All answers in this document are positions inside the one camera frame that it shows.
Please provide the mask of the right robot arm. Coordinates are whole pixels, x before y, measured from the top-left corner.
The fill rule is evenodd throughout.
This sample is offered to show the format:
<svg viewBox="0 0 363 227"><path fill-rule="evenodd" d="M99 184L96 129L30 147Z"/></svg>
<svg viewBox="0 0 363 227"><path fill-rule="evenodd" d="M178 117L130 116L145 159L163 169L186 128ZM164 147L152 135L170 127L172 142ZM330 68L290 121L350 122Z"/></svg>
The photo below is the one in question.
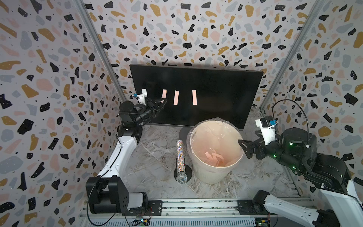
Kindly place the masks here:
<svg viewBox="0 0 363 227"><path fill-rule="evenodd" d="M345 162L317 152L317 138L303 129L290 128L282 135L274 127L256 131L255 141L238 140L248 159L270 157L295 175L311 182L330 204L329 210L308 209L259 190L252 211L288 218L305 227L361 227L363 203L359 200Z"/></svg>

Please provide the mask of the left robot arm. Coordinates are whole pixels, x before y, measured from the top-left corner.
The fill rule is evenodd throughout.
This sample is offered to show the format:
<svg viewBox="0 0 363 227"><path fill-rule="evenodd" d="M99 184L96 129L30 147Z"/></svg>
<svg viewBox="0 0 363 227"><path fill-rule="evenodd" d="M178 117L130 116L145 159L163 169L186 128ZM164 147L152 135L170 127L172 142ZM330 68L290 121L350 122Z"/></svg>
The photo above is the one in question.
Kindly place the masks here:
<svg viewBox="0 0 363 227"><path fill-rule="evenodd" d="M141 104L126 101L120 104L122 124L116 136L117 144L105 167L97 177L87 180L88 210L92 214L125 214L148 209L146 193L130 193L121 176L142 137L143 126L158 116L166 98L144 99Z"/></svg>

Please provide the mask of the pink sticky note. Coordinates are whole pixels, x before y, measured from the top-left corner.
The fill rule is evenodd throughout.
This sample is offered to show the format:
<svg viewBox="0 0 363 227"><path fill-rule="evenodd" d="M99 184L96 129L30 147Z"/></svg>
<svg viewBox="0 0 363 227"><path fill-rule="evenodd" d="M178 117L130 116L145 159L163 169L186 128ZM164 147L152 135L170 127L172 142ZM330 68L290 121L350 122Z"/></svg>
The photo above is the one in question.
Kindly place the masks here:
<svg viewBox="0 0 363 227"><path fill-rule="evenodd" d="M198 102L197 102L197 91L196 90L192 91L192 104L194 106L196 106L198 104Z"/></svg>
<svg viewBox="0 0 363 227"><path fill-rule="evenodd" d="M167 90L166 89L164 89L163 91L162 91L162 97L161 97L161 103L163 103L163 102L165 102L166 101L166 95L167 95Z"/></svg>
<svg viewBox="0 0 363 227"><path fill-rule="evenodd" d="M178 101L179 101L179 91L175 91L175 96L174 96L174 102L173 105L177 106L178 105Z"/></svg>

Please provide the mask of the black computer monitor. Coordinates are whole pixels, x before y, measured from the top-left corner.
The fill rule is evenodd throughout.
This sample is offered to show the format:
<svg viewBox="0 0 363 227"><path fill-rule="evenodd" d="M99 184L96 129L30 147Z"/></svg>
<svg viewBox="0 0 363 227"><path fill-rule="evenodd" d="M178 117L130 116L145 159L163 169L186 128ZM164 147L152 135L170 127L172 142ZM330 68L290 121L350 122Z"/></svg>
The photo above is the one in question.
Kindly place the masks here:
<svg viewBox="0 0 363 227"><path fill-rule="evenodd" d="M151 123L193 127L212 118L221 118L237 129L245 127L263 77L262 71L201 69L175 66L130 65L137 93L147 90L151 99L167 90L167 104ZM178 105L173 105L175 91ZM197 102L192 104L192 91Z"/></svg>

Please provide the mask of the clear plastic bin liner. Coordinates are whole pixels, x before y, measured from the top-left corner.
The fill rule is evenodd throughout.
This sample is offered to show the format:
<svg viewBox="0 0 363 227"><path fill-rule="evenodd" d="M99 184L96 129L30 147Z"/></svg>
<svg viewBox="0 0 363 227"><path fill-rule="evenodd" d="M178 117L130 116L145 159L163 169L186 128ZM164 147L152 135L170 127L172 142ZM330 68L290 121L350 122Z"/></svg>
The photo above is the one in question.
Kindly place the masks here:
<svg viewBox="0 0 363 227"><path fill-rule="evenodd" d="M193 161L199 164L225 168L238 163L244 151L238 144L242 136L230 122L213 118L198 123L187 136L187 151ZM224 164L218 167L208 163L205 153L217 153L224 157Z"/></svg>

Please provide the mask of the cream waste bin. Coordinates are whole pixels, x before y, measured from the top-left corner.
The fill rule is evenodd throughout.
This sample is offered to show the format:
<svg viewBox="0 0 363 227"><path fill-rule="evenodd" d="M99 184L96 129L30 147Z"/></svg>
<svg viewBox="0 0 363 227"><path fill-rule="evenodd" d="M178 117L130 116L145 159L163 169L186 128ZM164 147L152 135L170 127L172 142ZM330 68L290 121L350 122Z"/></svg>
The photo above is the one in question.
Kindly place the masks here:
<svg viewBox="0 0 363 227"><path fill-rule="evenodd" d="M221 182L230 171L238 166L240 161L230 167L215 168L199 164L196 161L192 160L192 169L195 176L202 182L205 182L207 184L215 184Z"/></svg>

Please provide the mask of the pile of pink notes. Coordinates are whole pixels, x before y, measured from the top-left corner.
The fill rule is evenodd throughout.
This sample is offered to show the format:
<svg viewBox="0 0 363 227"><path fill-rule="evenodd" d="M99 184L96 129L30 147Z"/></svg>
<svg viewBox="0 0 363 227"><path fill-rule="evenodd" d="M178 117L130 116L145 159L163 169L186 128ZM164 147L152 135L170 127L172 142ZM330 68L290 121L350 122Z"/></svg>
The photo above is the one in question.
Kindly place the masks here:
<svg viewBox="0 0 363 227"><path fill-rule="evenodd" d="M209 165L211 165L211 166L218 167L218 166L224 164L224 157L220 154L217 154L217 153L210 154L210 153L206 152L205 155L206 155Z"/></svg>

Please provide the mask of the black round microphone stand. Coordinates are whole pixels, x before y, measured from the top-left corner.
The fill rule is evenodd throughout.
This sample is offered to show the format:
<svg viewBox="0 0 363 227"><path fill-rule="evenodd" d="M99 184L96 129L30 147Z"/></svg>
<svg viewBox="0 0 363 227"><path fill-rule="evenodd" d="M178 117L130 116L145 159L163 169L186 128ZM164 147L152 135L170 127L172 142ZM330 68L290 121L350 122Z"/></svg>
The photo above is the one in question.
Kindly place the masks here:
<svg viewBox="0 0 363 227"><path fill-rule="evenodd" d="M184 172L178 172L177 168L174 170L174 178L179 184L185 184L192 178L192 169L188 165L185 165L184 167Z"/></svg>

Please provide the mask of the sparkly handheld microphone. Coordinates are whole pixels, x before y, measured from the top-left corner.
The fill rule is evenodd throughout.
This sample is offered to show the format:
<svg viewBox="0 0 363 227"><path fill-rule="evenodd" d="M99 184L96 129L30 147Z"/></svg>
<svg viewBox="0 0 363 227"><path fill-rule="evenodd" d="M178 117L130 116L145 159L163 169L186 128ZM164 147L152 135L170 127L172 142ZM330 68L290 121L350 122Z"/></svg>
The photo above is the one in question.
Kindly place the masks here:
<svg viewBox="0 0 363 227"><path fill-rule="evenodd" d="M186 174L185 162L184 162L184 153L183 153L183 142L182 140L178 140L177 144L177 164L176 164L176 181L179 184L184 184L187 182L188 177Z"/></svg>

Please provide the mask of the right green circuit board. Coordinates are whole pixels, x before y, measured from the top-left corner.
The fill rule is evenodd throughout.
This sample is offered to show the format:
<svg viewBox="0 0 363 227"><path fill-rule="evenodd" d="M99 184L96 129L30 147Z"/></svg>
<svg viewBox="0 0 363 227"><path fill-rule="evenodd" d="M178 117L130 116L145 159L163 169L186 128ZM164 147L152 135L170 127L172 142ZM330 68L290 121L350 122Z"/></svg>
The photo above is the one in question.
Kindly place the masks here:
<svg viewBox="0 0 363 227"><path fill-rule="evenodd" d="M255 218L255 227L270 227L268 218Z"/></svg>

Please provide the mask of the green circuit board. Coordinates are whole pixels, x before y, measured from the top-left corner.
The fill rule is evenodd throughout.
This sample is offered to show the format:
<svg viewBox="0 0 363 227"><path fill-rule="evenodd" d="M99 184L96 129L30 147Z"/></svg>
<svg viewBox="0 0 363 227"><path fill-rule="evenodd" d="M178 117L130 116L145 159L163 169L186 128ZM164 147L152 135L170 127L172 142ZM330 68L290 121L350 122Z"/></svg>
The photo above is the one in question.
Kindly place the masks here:
<svg viewBox="0 0 363 227"><path fill-rule="evenodd" d="M149 227L150 219L135 219L129 223L130 227Z"/></svg>
<svg viewBox="0 0 363 227"><path fill-rule="evenodd" d="M270 227L268 218L255 218L255 227Z"/></svg>

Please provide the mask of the left green circuit board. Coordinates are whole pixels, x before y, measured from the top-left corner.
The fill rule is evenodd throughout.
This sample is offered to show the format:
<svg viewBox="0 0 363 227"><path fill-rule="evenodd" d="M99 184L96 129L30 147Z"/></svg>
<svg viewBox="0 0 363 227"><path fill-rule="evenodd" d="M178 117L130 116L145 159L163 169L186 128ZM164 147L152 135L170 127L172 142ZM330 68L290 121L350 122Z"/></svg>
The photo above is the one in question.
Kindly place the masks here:
<svg viewBox="0 0 363 227"><path fill-rule="evenodd" d="M135 219L129 223L130 227L149 227L150 219Z"/></svg>

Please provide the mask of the left aluminium corner post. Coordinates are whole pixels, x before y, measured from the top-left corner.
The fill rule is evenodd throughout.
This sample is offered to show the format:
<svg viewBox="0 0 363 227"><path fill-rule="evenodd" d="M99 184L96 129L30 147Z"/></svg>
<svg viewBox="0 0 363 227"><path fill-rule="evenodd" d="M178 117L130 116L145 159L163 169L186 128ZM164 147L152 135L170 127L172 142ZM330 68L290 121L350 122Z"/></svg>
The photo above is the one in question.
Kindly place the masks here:
<svg viewBox="0 0 363 227"><path fill-rule="evenodd" d="M75 8L77 9L77 11L80 14L81 19L84 21L85 23L85 27L89 32L90 38L92 39L96 50L98 51L99 55L100 55L100 59L102 60L103 64L105 65L105 68L113 82L113 85L115 87L115 90L118 93L118 97L120 98L121 102L126 102L128 101L123 89L119 83L119 80L117 79L115 72L111 66L111 63L105 53L105 49L103 48L102 42L100 41L100 39L98 38L97 35L97 31L92 23L91 17L89 16L87 9L85 7L85 4L82 0L74 0L73 1L75 4Z"/></svg>

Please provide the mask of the aluminium corner post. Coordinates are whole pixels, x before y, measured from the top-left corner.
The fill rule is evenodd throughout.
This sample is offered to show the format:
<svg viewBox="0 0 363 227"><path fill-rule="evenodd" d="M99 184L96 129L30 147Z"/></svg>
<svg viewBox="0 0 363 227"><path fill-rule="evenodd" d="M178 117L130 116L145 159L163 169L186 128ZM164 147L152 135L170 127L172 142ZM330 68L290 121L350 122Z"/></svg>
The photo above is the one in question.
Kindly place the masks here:
<svg viewBox="0 0 363 227"><path fill-rule="evenodd" d="M85 4L82 0L74 0L73 1L75 4L75 8L77 9L77 11L80 14L81 19L84 21L85 23L85 27L89 32L90 38L92 39L96 50L98 51L99 55L100 55L100 59L102 60L103 64L105 65L105 68L113 82L113 85L115 87L115 90L118 93L118 97L120 98L121 102L126 102L128 101L123 89L119 83L119 80L117 79L115 72L111 66L111 63L105 53L105 49L103 48L102 42L100 41L100 39L98 38L97 35L97 31L92 23L91 17L89 16L87 9L85 7Z"/></svg>
<svg viewBox="0 0 363 227"><path fill-rule="evenodd" d="M309 13L308 18L305 21L305 24L303 25L301 32L298 34L297 39L294 41L291 50L289 51L289 53L287 54L285 60L283 61L282 66L280 67L277 76L275 77L274 81L271 83L270 89L268 90L263 102L261 103L259 110L263 111L264 108L267 107L268 102L270 100L270 98L273 95L273 92L275 90L275 88L278 86L278 83L280 82L280 80L282 79L284 73L286 72L290 62L293 60L294 56L297 54L297 52L299 51L299 47L302 44L302 42L304 41L307 33L309 32L311 26L313 25L315 19L317 18L321 8L324 5L324 0L317 0L315 1L315 3L312 6L312 9Z"/></svg>

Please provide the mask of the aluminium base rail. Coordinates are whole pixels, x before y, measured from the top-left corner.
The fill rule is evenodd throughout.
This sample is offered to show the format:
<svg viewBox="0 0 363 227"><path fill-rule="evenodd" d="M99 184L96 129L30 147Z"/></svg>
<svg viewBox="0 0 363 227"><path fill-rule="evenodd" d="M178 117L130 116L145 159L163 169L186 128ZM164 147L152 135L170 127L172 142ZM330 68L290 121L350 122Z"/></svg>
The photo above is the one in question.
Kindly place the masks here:
<svg viewBox="0 0 363 227"><path fill-rule="evenodd" d="M281 215L253 211L251 199L156 199L148 212L136 214L92 214L82 211L80 226L130 227L135 219L150 219L150 227L255 227L255 218L268 218L270 226L282 222Z"/></svg>

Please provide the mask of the right aluminium corner post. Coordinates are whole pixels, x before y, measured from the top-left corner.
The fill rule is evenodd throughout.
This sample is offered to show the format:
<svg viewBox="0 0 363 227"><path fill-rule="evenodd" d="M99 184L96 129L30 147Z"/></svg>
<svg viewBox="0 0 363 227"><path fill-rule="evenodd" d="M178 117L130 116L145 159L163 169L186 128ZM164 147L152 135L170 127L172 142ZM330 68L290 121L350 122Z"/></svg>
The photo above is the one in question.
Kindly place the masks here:
<svg viewBox="0 0 363 227"><path fill-rule="evenodd" d="M315 3L312 6L312 9L309 13L308 18L305 21L305 24L303 25L301 32L298 34L297 39L294 41L291 50L289 51L289 53L287 54L285 60L283 61L282 66L280 67L277 76L275 77L274 81L271 83L270 89L268 90L263 102L261 103L259 110L263 111L264 108L267 107L268 102L270 100L270 98L273 95L273 92L275 90L275 88L278 86L278 83L280 82L280 80L282 79L284 73L286 72L290 62L293 60L294 56L297 54L297 52L299 51L299 47L302 44L302 42L304 41L307 33L309 32L311 26L313 25L315 19L317 18L321 8L324 5L324 0L317 0L315 1Z"/></svg>

